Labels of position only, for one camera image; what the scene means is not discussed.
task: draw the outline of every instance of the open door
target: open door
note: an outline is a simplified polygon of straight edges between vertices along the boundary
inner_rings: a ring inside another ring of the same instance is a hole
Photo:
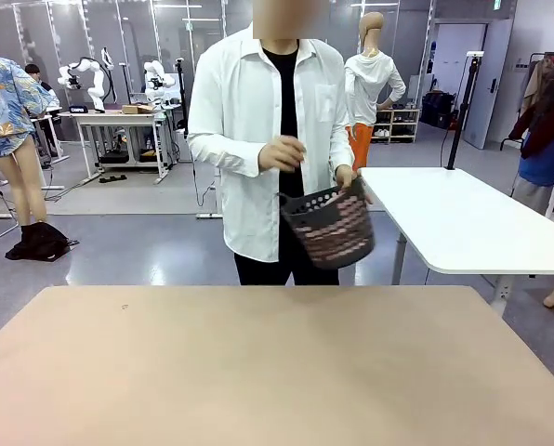
[[[483,149],[488,136],[511,31],[512,20],[496,20],[488,25],[483,46],[485,53],[463,132],[463,139],[478,149]]]

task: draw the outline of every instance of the man's left hand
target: man's left hand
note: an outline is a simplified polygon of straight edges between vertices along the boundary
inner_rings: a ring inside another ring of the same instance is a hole
[[[340,188],[346,189],[351,186],[351,182],[358,177],[357,172],[354,172],[349,165],[340,165],[335,173],[336,183]]]

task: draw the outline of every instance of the gray pants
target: gray pants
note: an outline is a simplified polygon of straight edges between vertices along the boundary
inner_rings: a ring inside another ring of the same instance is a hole
[[[546,186],[536,186],[526,179],[517,177],[512,198],[544,216],[549,206],[549,199],[553,189]]]

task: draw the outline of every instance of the shirt pocket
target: shirt pocket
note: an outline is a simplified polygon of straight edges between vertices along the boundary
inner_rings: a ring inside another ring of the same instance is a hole
[[[317,85],[314,90],[316,116],[321,123],[335,120],[336,85]]]

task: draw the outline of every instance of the white button-up shirt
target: white button-up shirt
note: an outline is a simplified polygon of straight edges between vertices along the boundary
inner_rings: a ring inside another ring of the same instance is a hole
[[[310,194],[332,187],[340,165],[353,165],[341,55],[319,40],[300,40],[294,89],[297,136],[306,146],[304,192]],[[281,135],[281,115],[281,75],[253,39],[252,26],[201,56],[189,145],[196,160],[221,170],[225,243],[261,262],[279,261],[279,171],[260,173],[258,154]]]

